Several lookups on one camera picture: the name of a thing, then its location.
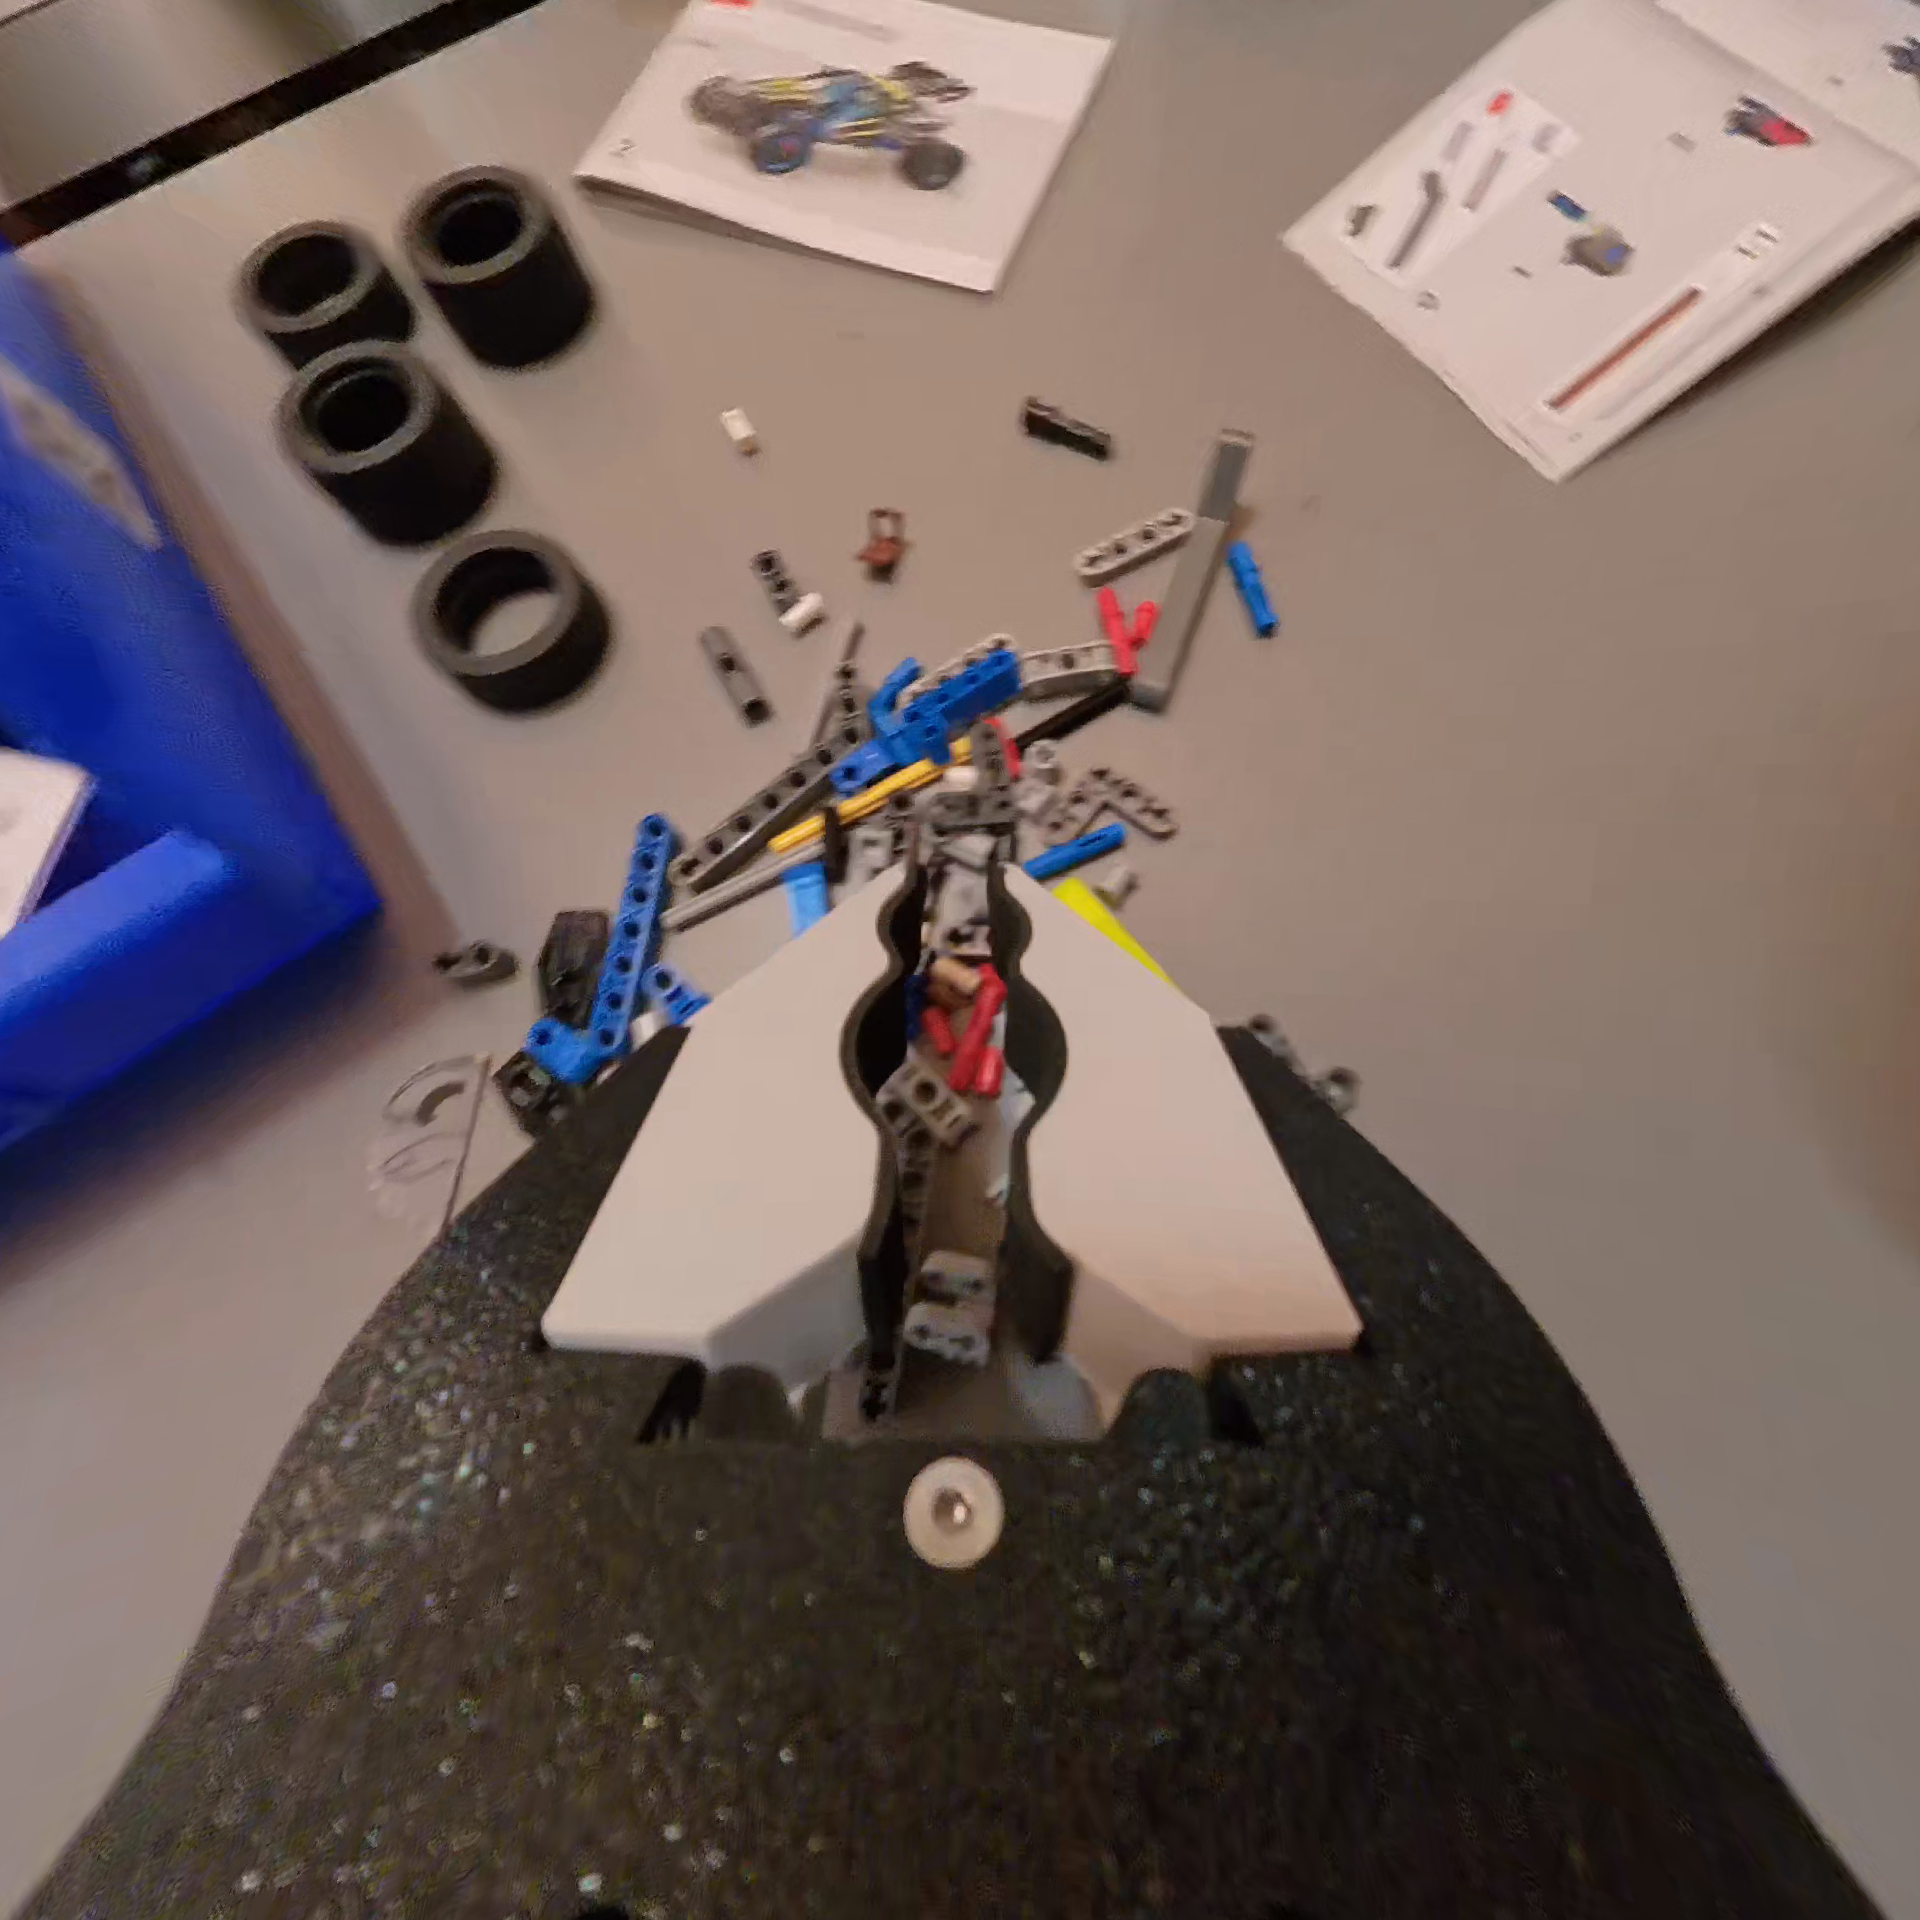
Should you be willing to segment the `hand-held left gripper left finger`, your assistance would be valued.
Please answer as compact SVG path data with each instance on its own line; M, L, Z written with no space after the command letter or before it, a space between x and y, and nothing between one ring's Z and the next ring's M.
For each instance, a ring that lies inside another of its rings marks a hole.
M864 1334L880 1136L843 1036L894 948L889 869L676 1030L655 1105L553 1301L564 1353L830 1370Z

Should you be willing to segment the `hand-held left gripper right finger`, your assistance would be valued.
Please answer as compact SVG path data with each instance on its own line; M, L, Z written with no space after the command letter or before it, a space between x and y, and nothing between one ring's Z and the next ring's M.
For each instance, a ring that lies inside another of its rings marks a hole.
M1211 1017L1022 870L1006 1058L1035 1104L1008 1224L1024 1336L1082 1370L1344 1353L1361 1312Z

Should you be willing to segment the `black rubber lego tyre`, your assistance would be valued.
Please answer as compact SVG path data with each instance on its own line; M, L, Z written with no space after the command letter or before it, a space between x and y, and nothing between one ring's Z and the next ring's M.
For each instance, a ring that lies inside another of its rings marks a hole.
M292 369L347 345L407 345L417 311L372 240L350 223L291 223L246 257L236 306Z
M484 367L521 369L569 352L594 289L543 188L505 165L427 182L400 218L410 268L454 335Z
M424 657L494 713L532 716L585 694L612 656L609 602L547 535L474 532L417 582L412 629Z
M456 536L497 490L489 439L406 342L350 342L310 361L278 399L274 434L288 464L375 544Z

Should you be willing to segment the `closed lego instruction booklet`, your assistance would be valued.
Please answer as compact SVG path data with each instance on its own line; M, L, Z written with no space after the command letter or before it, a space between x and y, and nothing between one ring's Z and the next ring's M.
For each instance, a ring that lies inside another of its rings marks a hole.
M571 178L988 297L1112 60L954 5L687 5Z

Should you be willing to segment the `open lego instruction booklet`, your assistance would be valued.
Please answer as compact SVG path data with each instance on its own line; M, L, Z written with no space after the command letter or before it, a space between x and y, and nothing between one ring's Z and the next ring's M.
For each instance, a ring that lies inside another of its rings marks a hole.
M1915 1L1561 1L1282 245L1561 482L1915 225Z

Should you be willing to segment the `white paper sheet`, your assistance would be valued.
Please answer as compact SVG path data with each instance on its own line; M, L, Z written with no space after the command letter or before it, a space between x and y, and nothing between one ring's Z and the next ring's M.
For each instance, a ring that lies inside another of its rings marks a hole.
M41 902L91 799L94 776L65 758L3 750L3 935Z

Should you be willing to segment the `blue plastic bin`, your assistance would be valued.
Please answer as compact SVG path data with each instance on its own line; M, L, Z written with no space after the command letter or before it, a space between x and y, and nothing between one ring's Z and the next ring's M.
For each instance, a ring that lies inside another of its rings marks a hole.
M315 948L377 887L54 295L3 268L6 748L88 780L3 948L3 1141Z

